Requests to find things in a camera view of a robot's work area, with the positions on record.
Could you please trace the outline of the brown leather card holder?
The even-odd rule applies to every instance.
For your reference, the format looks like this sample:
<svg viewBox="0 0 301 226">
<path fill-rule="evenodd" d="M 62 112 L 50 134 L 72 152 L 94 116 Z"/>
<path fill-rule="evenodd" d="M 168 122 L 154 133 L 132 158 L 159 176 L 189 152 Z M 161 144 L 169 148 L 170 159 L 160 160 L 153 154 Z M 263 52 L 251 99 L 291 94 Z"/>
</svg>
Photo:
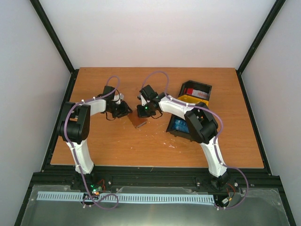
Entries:
<svg viewBox="0 0 301 226">
<path fill-rule="evenodd" d="M 132 125 L 137 129 L 141 126 L 145 125 L 147 123 L 146 118 L 139 118 L 137 110 L 133 111 L 132 113 L 129 113 L 127 115 L 128 119 L 132 123 Z"/>
</svg>

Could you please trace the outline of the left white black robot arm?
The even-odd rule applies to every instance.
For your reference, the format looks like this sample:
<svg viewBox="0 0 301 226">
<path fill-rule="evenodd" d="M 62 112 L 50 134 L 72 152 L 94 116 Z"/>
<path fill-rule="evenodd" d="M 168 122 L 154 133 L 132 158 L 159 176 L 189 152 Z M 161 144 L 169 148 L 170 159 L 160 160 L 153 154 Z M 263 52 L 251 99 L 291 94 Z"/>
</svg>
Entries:
<svg viewBox="0 0 301 226">
<path fill-rule="evenodd" d="M 102 94 L 89 100 L 64 103 L 57 133 L 72 153 L 76 172 L 84 174 L 81 183 L 86 189 L 94 189 L 98 184 L 97 176 L 91 173 L 94 163 L 87 145 L 90 117 L 98 113 L 111 113 L 113 119 L 116 119 L 131 112 L 132 109 L 124 101 L 124 95 L 111 86 L 105 86 Z"/>
</svg>

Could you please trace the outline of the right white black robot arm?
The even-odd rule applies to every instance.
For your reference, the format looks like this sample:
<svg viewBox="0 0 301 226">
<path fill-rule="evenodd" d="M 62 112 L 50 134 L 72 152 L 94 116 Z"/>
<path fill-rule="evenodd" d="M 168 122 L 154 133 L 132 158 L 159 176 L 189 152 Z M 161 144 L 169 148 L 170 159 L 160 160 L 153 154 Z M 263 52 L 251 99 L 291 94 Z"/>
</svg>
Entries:
<svg viewBox="0 0 301 226">
<path fill-rule="evenodd" d="M 150 85 L 139 91 L 137 106 L 138 117 L 153 117 L 156 111 L 170 113 L 185 120 L 189 135 L 197 142 L 205 154 L 209 173 L 212 175 L 211 185 L 214 190 L 221 190 L 229 180 L 227 167 L 218 144 L 217 117 L 205 103 L 190 104 L 163 92 L 158 94 Z"/>
</svg>

